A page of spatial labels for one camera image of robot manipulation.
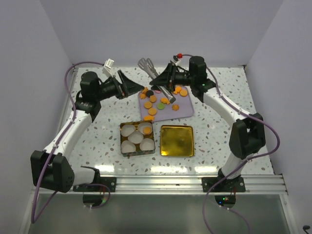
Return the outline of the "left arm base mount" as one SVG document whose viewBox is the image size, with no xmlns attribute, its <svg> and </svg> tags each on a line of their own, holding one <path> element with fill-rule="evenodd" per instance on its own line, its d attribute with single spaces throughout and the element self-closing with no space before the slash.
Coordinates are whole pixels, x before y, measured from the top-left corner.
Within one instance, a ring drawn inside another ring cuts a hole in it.
<svg viewBox="0 0 312 234">
<path fill-rule="evenodd" d="M 73 187 L 74 192 L 82 192 L 82 202 L 89 209 L 105 206 L 116 191 L 116 177 L 99 177 L 91 184 L 82 184 Z"/>
</svg>

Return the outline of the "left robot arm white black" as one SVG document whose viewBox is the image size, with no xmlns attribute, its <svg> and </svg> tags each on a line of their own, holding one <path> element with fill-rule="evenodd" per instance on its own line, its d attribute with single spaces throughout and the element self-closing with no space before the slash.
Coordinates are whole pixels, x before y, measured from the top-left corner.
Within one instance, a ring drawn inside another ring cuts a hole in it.
<svg viewBox="0 0 312 234">
<path fill-rule="evenodd" d="M 48 146 L 31 155 L 31 171 L 36 188 L 66 193 L 78 185 L 84 185 L 92 192 L 101 187 L 97 169 L 82 166 L 74 171 L 69 163 L 69 156 L 82 134 L 97 117 L 101 101 L 111 97 L 124 99 L 144 89 L 144 86 L 127 78 L 121 70 L 117 74 L 119 80 L 110 76 L 105 81 L 101 81 L 95 72 L 82 74 L 80 91 L 69 119 Z"/>
</svg>

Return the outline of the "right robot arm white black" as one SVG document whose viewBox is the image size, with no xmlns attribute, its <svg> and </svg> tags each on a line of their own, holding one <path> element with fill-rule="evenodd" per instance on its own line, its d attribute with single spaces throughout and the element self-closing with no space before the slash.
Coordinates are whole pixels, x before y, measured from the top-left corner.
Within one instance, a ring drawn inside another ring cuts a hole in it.
<svg viewBox="0 0 312 234">
<path fill-rule="evenodd" d="M 245 112 L 223 95 L 216 78 L 208 77 L 213 73 L 203 57 L 191 56 L 189 68 L 184 69 L 179 66 L 179 56 L 175 56 L 161 74 L 148 61 L 147 70 L 152 73 L 151 85 L 163 86 L 170 92 L 178 85 L 188 86 L 194 97 L 214 109 L 228 123 L 231 128 L 231 153 L 218 172 L 217 185 L 220 190 L 229 191 L 234 186 L 234 179 L 240 177 L 248 158 L 266 144 L 263 117 L 258 113 Z"/>
</svg>

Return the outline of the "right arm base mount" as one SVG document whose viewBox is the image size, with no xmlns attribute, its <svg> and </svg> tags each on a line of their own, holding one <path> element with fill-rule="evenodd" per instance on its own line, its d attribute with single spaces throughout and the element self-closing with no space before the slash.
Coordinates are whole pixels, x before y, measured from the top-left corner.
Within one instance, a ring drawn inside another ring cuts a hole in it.
<svg viewBox="0 0 312 234">
<path fill-rule="evenodd" d="M 208 190 L 218 182 L 220 177 L 203 177 L 201 179 L 201 184 L 203 192 L 208 192 Z M 239 176 L 233 180 L 225 180 L 220 184 L 216 185 L 212 190 L 212 193 L 220 193 L 220 195 L 215 195 L 214 199 L 216 203 L 222 207 L 232 208 L 236 203 L 236 193 L 246 192 L 244 179 Z"/>
</svg>

